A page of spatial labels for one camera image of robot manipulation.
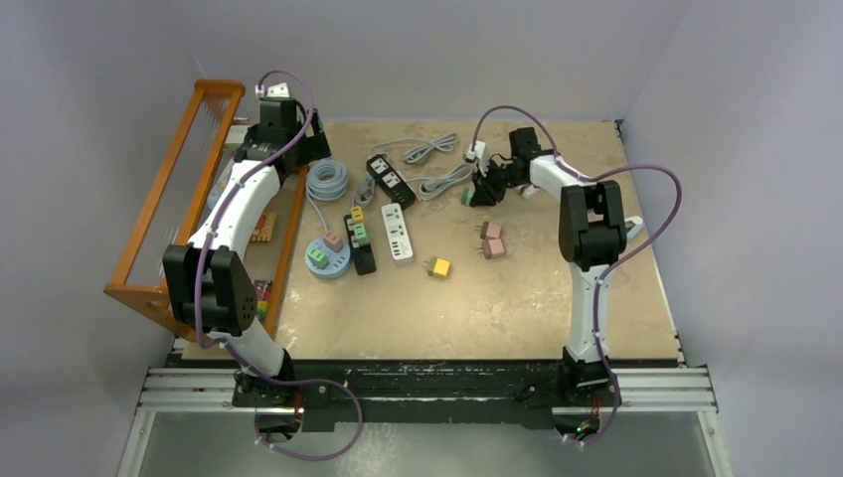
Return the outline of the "white power strip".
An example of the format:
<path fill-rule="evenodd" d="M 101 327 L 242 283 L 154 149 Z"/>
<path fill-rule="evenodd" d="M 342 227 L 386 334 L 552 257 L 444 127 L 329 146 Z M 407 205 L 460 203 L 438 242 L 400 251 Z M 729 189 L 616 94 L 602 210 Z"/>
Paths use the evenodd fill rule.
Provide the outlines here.
<path fill-rule="evenodd" d="M 396 203 L 389 203 L 381 208 L 381 215 L 393 261 L 397 264 L 411 262 L 414 251 L 402 208 Z"/>

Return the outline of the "yellow charger plug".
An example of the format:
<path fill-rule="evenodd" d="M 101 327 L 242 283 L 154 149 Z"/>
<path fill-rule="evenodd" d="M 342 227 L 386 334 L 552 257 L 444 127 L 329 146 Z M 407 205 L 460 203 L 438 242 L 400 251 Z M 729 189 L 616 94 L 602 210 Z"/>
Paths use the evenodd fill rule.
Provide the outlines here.
<path fill-rule="evenodd" d="M 437 279 L 446 279 L 449 275 L 451 262 L 445 258 L 434 256 L 424 265 L 426 274 Z"/>

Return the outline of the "colourful marker pack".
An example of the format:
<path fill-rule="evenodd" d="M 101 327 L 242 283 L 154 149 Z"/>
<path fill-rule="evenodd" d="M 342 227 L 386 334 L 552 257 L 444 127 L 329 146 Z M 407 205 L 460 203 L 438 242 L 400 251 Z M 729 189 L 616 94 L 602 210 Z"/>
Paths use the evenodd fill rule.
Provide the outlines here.
<path fill-rule="evenodd" d="M 256 318 L 258 321 L 263 324 L 265 322 L 269 302 L 271 298 L 272 288 L 273 288 L 273 281 L 272 280 L 256 280 L 253 283 L 257 306 L 256 306 Z"/>

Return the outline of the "white clip object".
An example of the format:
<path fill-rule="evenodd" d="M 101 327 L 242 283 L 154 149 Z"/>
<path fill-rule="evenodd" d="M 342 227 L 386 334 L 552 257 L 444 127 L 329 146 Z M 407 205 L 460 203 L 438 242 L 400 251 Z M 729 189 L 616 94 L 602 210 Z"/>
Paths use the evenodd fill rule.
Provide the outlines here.
<path fill-rule="evenodd" d="M 525 200 L 529 200 L 530 198 L 538 194 L 540 191 L 540 188 L 537 188 L 532 184 L 527 184 L 519 188 L 519 194 Z"/>

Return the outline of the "blue packaged item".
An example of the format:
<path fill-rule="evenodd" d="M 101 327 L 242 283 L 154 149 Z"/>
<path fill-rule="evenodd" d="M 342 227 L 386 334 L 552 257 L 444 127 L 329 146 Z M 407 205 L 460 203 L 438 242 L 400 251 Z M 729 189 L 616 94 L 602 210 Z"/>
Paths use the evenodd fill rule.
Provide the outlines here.
<path fill-rule="evenodd" d="M 223 193 L 225 192 L 228 182 L 231 179 L 233 166 L 234 162 L 230 160 L 226 164 L 222 172 L 219 174 L 219 177 L 217 178 L 216 182 L 209 191 L 206 198 L 206 208 L 209 211 L 212 211 L 216 207 L 218 201 L 221 199 Z"/>

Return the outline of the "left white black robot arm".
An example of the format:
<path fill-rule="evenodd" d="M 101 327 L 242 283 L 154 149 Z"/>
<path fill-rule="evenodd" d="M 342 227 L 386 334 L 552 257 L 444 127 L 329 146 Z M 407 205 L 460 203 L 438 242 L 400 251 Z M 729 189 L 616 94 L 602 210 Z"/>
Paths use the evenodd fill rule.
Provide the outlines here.
<path fill-rule="evenodd" d="M 257 318 L 258 298 L 243 257 L 284 180 L 330 153 L 314 106 L 263 99 L 259 122 L 236 150 L 232 175 L 206 222 L 185 244 L 169 245 L 162 257 L 176 321 L 195 332 L 201 347 L 226 349 L 243 374 L 259 379 L 258 394 L 273 406 L 291 402 L 300 382 L 289 353 Z"/>

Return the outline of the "round blue power hub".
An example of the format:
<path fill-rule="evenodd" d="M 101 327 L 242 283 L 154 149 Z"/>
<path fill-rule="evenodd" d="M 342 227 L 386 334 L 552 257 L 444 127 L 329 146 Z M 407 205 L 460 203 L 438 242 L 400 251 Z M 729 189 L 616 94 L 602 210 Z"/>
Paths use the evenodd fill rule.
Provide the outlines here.
<path fill-rule="evenodd" d="M 336 233 L 328 231 L 305 248 L 305 263 L 316 278 L 337 279 L 351 266 L 351 247 Z"/>

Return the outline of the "orange patterned card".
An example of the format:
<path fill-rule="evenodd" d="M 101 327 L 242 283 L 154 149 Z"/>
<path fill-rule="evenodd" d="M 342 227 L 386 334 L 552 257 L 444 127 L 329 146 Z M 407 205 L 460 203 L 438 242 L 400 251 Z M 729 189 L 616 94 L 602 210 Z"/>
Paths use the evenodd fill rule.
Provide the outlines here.
<path fill-rule="evenodd" d="M 275 220 L 276 213 L 261 214 L 251 234 L 250 242 L 270 242 L 273 236 Z"/>

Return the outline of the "green charger plug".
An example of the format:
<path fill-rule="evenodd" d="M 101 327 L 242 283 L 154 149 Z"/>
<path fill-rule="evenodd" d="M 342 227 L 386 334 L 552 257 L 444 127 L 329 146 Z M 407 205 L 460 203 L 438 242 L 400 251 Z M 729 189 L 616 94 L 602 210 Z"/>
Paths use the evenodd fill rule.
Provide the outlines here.
<path fill-rule="evenodd" d="M 464 189 L 462 194 L 461 194 L 460 203 L 463 206 L 470 207 L 473 195 L 474 195 L 473 189 Z"/>

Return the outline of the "white pink box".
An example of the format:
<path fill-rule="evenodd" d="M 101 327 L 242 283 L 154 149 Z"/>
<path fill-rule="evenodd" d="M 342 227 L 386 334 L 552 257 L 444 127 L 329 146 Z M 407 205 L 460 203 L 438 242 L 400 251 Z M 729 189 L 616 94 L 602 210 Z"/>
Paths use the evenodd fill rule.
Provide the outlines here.
<path fill-rule="evenodd" d="M 250 126 L 246 124 L 232 125 L 225 140 L 225 149 L 229 151 L 237 150 L 245 142 L 249 129 Z"/>

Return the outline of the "long black power strip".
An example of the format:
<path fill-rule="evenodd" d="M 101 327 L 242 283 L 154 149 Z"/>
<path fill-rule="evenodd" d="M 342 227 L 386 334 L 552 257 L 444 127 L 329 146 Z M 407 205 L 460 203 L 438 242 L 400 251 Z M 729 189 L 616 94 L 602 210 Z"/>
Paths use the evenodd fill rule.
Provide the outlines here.
<path fill-rule="evenodd" d="M 371 239 L 364 222 L 356 222 L 349 214 L 344 217 L 347 238 L 351 249 L 351 260 L 358 275 L 377 271 L 377 263 L 371 246 Z"/>

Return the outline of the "pink charger plug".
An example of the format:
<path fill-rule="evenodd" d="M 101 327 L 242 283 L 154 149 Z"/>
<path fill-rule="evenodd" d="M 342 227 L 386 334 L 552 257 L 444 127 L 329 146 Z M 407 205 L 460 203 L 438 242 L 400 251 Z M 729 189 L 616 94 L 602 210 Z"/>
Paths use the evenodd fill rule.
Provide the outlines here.
<path fill-rule="evenodd" d="M 497 223 L 483 222 L 478 228 L 481 239 L 500 239 L 502 227 Z"/>
<path fill-rule="evenodd" d="M 485 238 L 479 248 L 486 260 L 502 258 L 506 255 L 506 248 L 501 238 Z"/>

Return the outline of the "white blue clip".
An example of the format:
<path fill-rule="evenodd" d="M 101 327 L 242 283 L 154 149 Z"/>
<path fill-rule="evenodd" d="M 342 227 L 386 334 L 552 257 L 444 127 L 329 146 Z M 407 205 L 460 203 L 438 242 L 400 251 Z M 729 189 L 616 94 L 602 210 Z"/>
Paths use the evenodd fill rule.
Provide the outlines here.
<path fill-rule="evenodd" d="M 643 220 L 639 216 L 632 216 L 624 220 L 624 226 L 626 237 L 633 239 L 643 229 Z"/>

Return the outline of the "short black power strip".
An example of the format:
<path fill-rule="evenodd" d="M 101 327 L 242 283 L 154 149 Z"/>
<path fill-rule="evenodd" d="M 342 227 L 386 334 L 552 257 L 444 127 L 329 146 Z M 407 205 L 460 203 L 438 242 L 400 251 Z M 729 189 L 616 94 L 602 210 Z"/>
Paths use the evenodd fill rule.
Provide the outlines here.
<path fill-rule="evenodd" d="M 385 154 L 377 154 L 366 162 L 366 169 L 392 203 L 402 210 L 413 206 L 418 197 L 409 183 L 390 164 Z"/>

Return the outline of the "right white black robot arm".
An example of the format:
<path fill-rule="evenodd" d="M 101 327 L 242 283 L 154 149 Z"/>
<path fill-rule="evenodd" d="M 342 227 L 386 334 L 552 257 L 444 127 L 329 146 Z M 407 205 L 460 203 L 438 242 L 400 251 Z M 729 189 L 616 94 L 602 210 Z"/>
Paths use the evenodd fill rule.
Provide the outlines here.
<path fill-rule="evenodd" d="M 610 384 L 605 335 L 610 279 L 607 272 L 627 246 L 619 185 L 598 182 L 540 146 L 532 127 L 509 134 L 509 159 L 493 160 L 485 142 L 473 140 L 463 159 L 474 166 L 472 207 L 491 207 L 507 190 L 529 185 L 559 203 L 558 246 L 570 267 L 573 302 L 567 343 L 554 386 L 561 397 L 581 404 Z"/>

